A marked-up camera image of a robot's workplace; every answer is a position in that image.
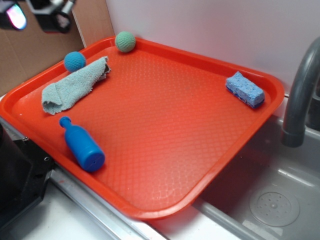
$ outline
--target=green ball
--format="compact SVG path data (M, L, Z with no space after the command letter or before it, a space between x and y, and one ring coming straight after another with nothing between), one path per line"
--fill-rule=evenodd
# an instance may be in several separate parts
M128 31L122 31L115 37L115 46L120 52L128 53L135 48L136 38Z

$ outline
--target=drain cover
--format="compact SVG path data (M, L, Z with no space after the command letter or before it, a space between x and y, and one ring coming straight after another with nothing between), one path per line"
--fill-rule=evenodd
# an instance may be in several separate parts
M297 199L277 186L256 190L250 198L250 210L258 221L272 227L293 223L300 212Z

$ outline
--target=toy bottle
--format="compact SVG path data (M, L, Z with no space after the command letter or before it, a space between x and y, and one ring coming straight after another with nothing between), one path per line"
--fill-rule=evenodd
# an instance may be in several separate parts
M105 162L105 154L81 126L72 125L71 119L64 116L59 121L65 128L64 139L80 166L87 172L97 171Z

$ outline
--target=gray faucet spout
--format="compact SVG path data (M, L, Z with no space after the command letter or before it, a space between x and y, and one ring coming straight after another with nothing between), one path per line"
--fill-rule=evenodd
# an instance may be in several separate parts
M308 120L313 122L313 125L315 122L319 125L311 127L320 128L320 118L316 119L320 116L319 78L320 37L306 51L291 88L281 133L281 142L288 147L295 148L303 144L309 109L312 113L309 113Z

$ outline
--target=teal knit ball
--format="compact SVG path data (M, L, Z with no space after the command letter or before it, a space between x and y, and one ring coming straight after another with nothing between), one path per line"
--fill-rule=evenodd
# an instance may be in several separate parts
M70 73L73 73L86 66L86 58L78 51L70 52L64 57L64 66Z
M128 53L136 46L135 36L128 31L122 31L115 37L115 46L120 52Z

